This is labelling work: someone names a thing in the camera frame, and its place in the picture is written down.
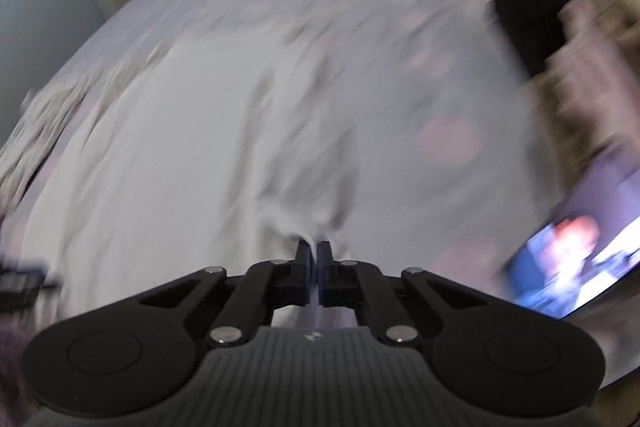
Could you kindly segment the white t-shirt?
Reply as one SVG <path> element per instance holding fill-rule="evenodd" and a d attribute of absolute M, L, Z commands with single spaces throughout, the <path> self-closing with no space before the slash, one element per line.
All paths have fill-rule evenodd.
<path fill-rule="evenodd" d="M 357 183 L 326 40 L 272 27 L 182 38 L 102 96 L 43 187 L 22 254 L 61 287 L 36 326 L 334 239 Z"/>

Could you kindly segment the cream crumpled cloth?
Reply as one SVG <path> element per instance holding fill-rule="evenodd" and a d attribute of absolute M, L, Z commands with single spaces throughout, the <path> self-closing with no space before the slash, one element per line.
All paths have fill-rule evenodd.
<path fill-rule="evenodd" d="M 139 72 L 157 63 L 168 51 L 168 44 L 162 43 L 111 68 L 70 75 L 37 92 L 1 147 L 2 215 L 12 212 L 21 202 L 32 178 L 93 88 L 99 87 L 103 102 L 111 103 Z"/>

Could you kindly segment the grey pink-dotted bed sheet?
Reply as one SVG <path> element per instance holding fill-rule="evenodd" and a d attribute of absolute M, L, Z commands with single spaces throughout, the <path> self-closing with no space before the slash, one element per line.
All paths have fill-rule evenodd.
<path fill-rule="evenodd" d="M 265 27 L 326 40 L 355 129 L 358 183 L 334 253 L 396 274 L 423 267 L 494 296 L 502 268 L 559 199 L 558 167 L 489 0 L 131 0 L 52 80 L 111 68 L 182 38 Z M 25 229 L 66 145 L 101 100 L 93 88 L 6 217 Z"/>

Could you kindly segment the black garment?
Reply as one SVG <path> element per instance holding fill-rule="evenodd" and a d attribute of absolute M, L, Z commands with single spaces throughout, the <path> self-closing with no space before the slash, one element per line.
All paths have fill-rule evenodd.
<path fill-rule="evenodd" d="M 530 77 L 546 70 L 567 38 L 560 12 L 570 0 L 494 0 L 498 22 Z"/>

